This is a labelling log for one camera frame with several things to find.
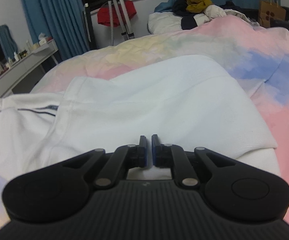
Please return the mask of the white hooded sweatshirt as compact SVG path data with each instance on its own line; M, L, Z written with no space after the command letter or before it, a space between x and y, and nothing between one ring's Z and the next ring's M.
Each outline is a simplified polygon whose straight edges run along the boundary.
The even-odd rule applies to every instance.
M95 148L113 152L157 134L280 173L269 128L240 84L213 59L181 56L112 80L75 77L59 93L0 99L6 180Z

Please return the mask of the silver folding stand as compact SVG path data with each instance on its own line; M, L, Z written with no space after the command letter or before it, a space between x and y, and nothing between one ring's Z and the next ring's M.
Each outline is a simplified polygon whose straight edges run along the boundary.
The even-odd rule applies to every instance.
M112 5L114 5L121 27L121 36L125 41L135 38L131 20L128 17L125 0L108 0L109 15L110 15L110 45L114 45L114 26Z

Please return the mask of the white grey crumpled clothes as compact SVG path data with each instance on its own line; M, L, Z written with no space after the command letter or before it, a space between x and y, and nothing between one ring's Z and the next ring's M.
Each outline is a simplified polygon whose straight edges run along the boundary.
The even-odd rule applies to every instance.
M260 24L255 21L249 19L245 14L232 10L232 9L222 9L221 7L218 7L216 5L209 5L202 13L196 14L193 16L196 25L200 26L204 23L210 22L211 20L214 20L215 18L219 17L225 17L225 16L236 16L248 24L250 24L253 27L259 27Z

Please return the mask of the white pillow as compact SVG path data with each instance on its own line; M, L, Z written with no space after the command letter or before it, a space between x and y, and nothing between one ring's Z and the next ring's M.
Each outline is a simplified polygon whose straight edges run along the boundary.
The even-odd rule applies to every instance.
M172 12L154 12L148 18L148 31L154 35L181 31L181 19Z

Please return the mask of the pastel pink blue duvet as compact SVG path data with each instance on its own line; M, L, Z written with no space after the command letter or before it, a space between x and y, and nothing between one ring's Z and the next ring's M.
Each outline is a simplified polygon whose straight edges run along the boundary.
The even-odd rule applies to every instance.
M73 57L50 70L29 94L59 93L75 77L112 80L133 70L181 56L213 59L240 84L277 146L280 173L289 184L289 31L254 28L226 16L201 27L150 35ZM8 221L1 193L10 180L0 176L0 228ZM289 223L289 209L285 216Z

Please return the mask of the red cloth on stand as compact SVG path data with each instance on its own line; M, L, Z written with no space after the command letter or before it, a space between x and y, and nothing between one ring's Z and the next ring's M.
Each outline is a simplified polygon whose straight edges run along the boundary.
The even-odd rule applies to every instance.
M125 6L127 9L128 17L131 20L136 14L136 9L134 3L130 0L125 0ZM120 25L117 12L115 10L114 5L112 5L112 15L113 15L113 26L118 27ZM109 5L102 5L97 13L97 23L101 25L105 25L107 27L110 26L110 15L109 15Z

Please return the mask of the white tissue box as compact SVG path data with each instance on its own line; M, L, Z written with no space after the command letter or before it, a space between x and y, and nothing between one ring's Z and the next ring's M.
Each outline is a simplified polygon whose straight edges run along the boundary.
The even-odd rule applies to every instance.
M38 36L38 43L40 46L46 44L50 40L49 36L46 36L44 33L40 33Z

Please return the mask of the grey vanity desk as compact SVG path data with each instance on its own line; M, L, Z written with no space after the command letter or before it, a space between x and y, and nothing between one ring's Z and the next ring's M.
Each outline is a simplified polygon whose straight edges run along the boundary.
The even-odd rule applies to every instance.
M54 39L32 51L28 56L15 63L11 69L0 76L0 98L12 94L12 89L16 87L25 77L37 68L45 74L42 64L51 58L58 64L54 54L58 51L58 46Z

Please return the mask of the mustard yellow garment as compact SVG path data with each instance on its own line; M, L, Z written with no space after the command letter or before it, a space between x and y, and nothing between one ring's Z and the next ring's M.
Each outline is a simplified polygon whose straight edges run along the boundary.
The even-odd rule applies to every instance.
M213 4L211 0L186 0L186 11L199 14Z

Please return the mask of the blue curtain left panel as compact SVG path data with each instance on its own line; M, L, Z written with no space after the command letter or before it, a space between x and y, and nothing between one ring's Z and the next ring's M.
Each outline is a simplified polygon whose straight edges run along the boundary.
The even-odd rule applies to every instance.
M82 0L21 0L33 43L44 33L52 37L61 59L89 51Z

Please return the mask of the brown paper bag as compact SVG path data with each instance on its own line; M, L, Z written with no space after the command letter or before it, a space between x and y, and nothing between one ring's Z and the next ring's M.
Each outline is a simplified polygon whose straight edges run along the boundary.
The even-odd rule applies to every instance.
M269 28L273 20L284 21L286 13L286 10L279 5L278 0L260 1L258 22L260 26Z

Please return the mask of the black wavy frame mirror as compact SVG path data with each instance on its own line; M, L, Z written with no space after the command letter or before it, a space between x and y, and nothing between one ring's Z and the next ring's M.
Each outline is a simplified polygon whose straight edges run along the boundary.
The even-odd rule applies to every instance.
M19 51L7 25L0 25L0 65L4 65L7 60L14 59L14 53Z

